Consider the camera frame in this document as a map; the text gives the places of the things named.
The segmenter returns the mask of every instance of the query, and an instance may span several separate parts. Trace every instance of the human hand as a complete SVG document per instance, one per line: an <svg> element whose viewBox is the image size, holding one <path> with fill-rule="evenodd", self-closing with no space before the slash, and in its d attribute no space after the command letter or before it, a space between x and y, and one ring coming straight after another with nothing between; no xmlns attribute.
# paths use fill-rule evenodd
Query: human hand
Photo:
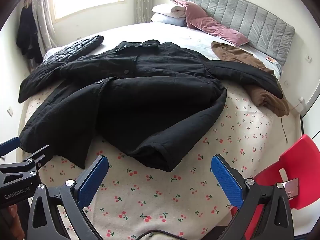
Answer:
<svg viewBox="0 0 320 240"><path fill-rule="evenodd" d="M10 212L10 214L13 217L13 223L11 225L10 231L13 234L13 236L15 238L17 238L17 240L23 240L24 238L24 232L23 229L21 227L21 223L20 223L20 219L19 219L19 215L17 213L18 211L18 206L12 205L8 207L8 211Z"/></svg>

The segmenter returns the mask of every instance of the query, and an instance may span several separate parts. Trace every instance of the red chair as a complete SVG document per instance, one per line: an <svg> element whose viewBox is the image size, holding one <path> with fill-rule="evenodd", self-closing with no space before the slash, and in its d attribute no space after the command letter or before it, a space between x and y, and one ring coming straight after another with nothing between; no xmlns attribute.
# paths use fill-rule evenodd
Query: red chair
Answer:
<svg viewBox="0 0 320 240"><path fill-rule="evenodd" d="M320 198L320 152L311 140L304 134L294 145L281 154L279 160L273 163L258 175L254 180L265 186L283 182L280 169L284 169L288 180L299 179L299 195L289 200L291 209L301 209ZM245 233L246 239L250 239L259 221L263 205L258 205L251 223Z"/></svg>

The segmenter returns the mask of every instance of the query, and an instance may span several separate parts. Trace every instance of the wall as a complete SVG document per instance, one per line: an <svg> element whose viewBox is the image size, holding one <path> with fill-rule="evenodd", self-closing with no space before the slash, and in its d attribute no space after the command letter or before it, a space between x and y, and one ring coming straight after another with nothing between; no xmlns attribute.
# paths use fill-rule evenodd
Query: wall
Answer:
<svg viewBox="0 0 320 240"><path fill-rule="evenodd" d="M153 0L153 5L166 3L169 0ZM247 0L272 12L282 20L292 25L296 34L292 40L287 61L283 67L281 78L287 100L296 106L299 98L308 102L319 84L320 78L320 28L301 0ZM306 55L312 57L312 62L305 60Z"/></svg>
<svg viewBox="0 0 320 240"><path fill-rule="evenodd" d="M79 37L131 24L134 24L134 0L125 0L85 9L58 20L53 27L57 43L62 46Z"/></svg>
<svg viewBox="0 0 320 240"><path fill-rule="evenodd" d="M21 8L22 3L0 31L0 142L18 136L21 114L25 110L24 104L18 103L20 83L29 74L27 62L16 46ZM12 117L7 113L9 106L13 109ZM6 163L17 160L16 151L5 156Z"/></svg>

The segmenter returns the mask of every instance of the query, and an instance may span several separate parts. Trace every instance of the headboard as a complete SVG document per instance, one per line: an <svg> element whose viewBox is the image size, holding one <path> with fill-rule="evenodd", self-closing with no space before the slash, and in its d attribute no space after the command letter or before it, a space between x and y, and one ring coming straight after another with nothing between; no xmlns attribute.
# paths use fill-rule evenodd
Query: headboard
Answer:
<svg viewBox="0 0 320 240"><path fill-rule="evenodd" d="M284 64L295 29L267 10L245 0L186 0L200 5L226 27L249 40L249 45Z"/></svg>

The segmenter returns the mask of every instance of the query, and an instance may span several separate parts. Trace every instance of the patterned curtain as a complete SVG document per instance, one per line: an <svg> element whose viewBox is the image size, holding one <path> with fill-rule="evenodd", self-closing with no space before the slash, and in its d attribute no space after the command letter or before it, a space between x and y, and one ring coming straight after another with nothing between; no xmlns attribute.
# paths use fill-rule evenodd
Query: patterned curtain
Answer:
<svg viewBox="0 0 320 240"><path fill-rule="evenodd" d="M152 0L135 0L135 23L151 22Z"/></svg>
<svg viewBox="0 0 320 240"><path fill-rule="evenodd" d="M49 0L32 0L32 13L38 29L38 42L42 56L57 47L49 11Z"/></svg>

